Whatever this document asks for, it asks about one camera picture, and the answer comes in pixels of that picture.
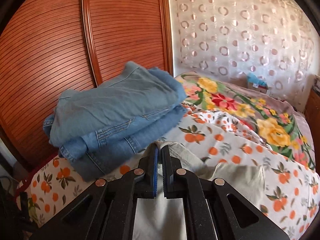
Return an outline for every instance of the sheer curtain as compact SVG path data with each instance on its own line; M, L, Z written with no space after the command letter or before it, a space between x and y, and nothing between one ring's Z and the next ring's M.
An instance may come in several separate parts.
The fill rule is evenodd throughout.
M299 107L314 60L312 24L288 0L171 0L175 57L232 82L252 72Z

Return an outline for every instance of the triangular cutout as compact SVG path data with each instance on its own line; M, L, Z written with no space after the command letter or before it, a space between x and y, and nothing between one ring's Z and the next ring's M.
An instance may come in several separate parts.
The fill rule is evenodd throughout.
M227 198L241 228L246 228L259 221L257 215L237 199L235 195L228 194Z

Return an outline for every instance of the red fabric edge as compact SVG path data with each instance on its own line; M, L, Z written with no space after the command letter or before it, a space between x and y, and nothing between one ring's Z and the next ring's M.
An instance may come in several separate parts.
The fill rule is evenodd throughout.
M58 155L58 150L56 153L51 154L48 158L46 158L45 160L43 160L38 166L36 166L36 168L34 168L29 174L28 176L22 180L23 185L19 188L17 188L16 193L14 194L14 201L17 201L17 197L20 195L20 192L25 191L32 182L33 176L43 167L45 166L47 163L49 163L55 156Z

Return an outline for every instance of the beige garment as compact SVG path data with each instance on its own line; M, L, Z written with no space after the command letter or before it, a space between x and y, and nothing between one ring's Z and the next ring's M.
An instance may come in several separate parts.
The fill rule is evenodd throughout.
M208 167L196 155L177 142L155 142L159 149L169 146L170 155L180 159L184 169L207 180L223 178L255 206L264 192L264 172L261 166L249 167L219 163ZM149 146L144 156L150 154ZM155 199L138 199L133 238L136 240L187 239L182 199L166 199L163 193L162 165L158 165L158 188Z

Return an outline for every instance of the copper rivet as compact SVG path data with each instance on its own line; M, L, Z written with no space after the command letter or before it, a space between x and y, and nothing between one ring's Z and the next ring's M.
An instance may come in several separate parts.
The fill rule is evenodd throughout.
M143 173L144 173L144 170L143 170L143 169L138 168L138 169L135 169L135 170L134 170L134 174L136 174L136 175L141 175L141 174L143 174Z
M96 180L96 186L102 187L106 184L106 181L104 179L97 179Z
M224 180L221 178L217 178L214 180L215 184L217 184L218 186L223 186L224 185Z
M185 169L177 169L177 174L179 175L185 175L187 171Z

